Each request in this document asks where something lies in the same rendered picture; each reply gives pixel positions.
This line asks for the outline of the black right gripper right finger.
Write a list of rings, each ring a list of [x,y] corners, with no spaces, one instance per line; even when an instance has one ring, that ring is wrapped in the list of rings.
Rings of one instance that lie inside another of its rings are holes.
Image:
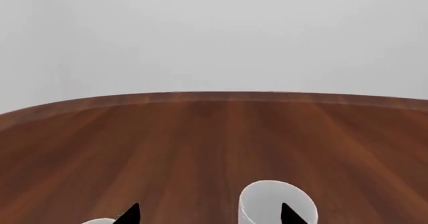
[[[308,224],[287,203],[282,203],[280,221],[281,224]]]

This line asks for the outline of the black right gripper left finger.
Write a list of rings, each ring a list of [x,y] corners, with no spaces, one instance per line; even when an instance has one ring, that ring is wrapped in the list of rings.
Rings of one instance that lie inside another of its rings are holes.
[[[140,205],[133,204],[119,218],[114,221],[114,224],[140,224]]]

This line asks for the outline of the white mug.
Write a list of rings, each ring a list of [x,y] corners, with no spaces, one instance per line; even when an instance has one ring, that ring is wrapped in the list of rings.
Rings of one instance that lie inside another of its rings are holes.
[[[281,224],[282,203],[287,203],[308,224],[318,224],[318,210],[302,189],[281,181],[256,181],[239,196],[237,224]]]

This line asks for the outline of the white plate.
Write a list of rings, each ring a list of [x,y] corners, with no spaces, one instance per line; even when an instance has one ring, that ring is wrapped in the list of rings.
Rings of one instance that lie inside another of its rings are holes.
[[[114,224],[116,220],[110,218],[92,219],[81,224]]]

